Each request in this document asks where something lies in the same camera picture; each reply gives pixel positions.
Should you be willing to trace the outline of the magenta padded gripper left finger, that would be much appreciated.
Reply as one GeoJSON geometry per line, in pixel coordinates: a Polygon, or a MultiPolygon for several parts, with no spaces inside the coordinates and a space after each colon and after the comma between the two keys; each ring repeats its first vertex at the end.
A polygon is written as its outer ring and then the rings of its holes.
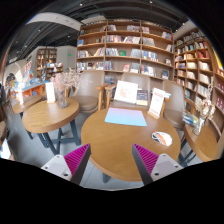
{"type": "Polygon", "coordinates": [[[90,144],[83,145],[63,156],[55,155],[42,169],[77,185],[80,184],[91,155],[90,144]]]}

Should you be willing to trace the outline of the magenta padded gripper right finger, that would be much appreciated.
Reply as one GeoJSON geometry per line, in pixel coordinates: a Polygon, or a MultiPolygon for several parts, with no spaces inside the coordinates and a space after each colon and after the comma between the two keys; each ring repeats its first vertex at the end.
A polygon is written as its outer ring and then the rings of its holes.
{"type": "Polygon", "coordinates": [[[132,145],[132,155],[144,185],[182,169],[168,154],[156,154],[140,145],[132,145]]]}

